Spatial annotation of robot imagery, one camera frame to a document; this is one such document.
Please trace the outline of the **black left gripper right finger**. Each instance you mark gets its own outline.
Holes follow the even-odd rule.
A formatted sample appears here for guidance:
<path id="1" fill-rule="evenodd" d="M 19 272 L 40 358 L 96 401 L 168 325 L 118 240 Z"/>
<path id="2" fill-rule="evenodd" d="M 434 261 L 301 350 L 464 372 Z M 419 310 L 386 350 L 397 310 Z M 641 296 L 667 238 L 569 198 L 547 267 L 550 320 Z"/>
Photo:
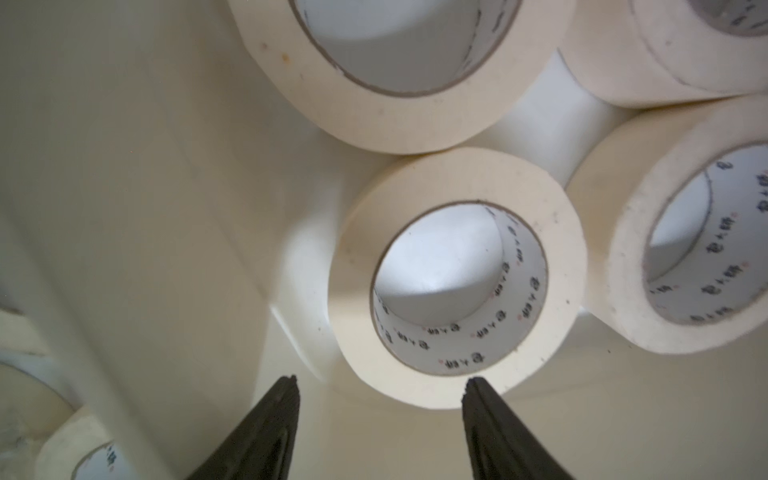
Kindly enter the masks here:
<path id="1" fill-rule="evenodd" d="M 571 480 L 486 379 L 468 380 L 462 419 L 475 479 Z"/>

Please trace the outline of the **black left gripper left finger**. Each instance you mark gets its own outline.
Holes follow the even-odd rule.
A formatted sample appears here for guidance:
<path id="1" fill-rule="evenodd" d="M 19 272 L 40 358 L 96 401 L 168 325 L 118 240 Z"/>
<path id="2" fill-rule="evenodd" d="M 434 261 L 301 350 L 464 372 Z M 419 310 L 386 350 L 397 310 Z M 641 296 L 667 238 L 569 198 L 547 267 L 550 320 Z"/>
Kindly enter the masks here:
<path id="1" fill-rule="evenodd" d="M 299 411 L 297 378 L 280 377 L 188 479 L 286 479 Z"/>

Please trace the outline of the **cream tape roll two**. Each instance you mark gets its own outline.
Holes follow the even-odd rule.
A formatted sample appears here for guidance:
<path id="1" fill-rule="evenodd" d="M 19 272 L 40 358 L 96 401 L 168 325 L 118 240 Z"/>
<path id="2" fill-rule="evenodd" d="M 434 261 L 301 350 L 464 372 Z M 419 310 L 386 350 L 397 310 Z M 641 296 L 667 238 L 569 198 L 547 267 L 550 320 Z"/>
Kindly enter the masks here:
<path id="1" fill-rule="evenodd" d="M 611 132 L 567 193 L 588 249 L 584 305 L 659 354 L 767 321 L 767 99 L 652 109 Z"/>

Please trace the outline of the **cream tape roll five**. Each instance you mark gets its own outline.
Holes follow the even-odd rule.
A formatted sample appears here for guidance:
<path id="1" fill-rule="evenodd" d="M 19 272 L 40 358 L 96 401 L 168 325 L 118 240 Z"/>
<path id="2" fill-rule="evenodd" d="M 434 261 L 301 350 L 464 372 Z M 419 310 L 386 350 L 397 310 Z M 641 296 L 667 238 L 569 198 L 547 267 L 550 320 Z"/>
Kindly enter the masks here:
<path id="1" fill-rule="evenodd" d="M 350 145 L 415 154 L 500 120 L 562 40 L 572 1 L 234 1 L 280 93 Z"/>

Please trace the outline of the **cream tape roll nine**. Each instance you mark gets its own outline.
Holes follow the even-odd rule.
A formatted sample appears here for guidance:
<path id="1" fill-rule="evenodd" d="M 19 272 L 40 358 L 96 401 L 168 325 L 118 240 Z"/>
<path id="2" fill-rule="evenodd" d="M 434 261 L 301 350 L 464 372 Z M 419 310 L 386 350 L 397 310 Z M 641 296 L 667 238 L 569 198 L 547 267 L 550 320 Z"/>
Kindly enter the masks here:
<path id="1" fill-rule="evenodd" d="M 764 1 L 580 1 L 560 46 L 576 80 L 619 107 L 764 93 Z"/>

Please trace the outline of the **cream tape roll four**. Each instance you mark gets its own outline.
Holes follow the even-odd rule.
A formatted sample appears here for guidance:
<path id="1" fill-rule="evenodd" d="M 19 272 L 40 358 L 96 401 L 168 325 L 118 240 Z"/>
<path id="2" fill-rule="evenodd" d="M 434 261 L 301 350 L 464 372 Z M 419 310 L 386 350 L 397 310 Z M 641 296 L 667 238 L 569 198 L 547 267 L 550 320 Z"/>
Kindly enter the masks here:
<path id="1" fill-rule="evenodd" d="M 104 425 L 83 407 L 45 441 L 33 478 L 132 480 L 140 476 Z"/>

